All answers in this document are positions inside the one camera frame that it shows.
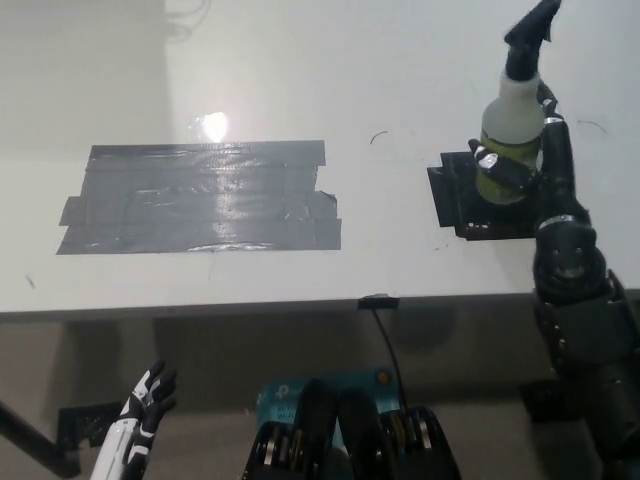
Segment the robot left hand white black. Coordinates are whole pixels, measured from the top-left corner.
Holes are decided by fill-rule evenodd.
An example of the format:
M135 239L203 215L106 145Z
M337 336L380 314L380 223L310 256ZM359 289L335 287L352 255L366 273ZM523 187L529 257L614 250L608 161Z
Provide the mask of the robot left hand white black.
M160 422L176 405L176 377L163 360L142 375L107 431L91 480L144 477Z

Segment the robot right hand black silver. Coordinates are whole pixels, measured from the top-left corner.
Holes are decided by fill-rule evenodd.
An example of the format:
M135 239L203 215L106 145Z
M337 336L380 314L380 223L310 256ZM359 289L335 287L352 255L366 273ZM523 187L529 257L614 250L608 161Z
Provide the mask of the robot right hand black silver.
M481 173L533 197L535 316L558 375L578 378L605 366L639 369L639 329L620 281L597 246L590 215L576 196L568 125L546 84L536 100L544 113L542 162L523 166L469 143Z

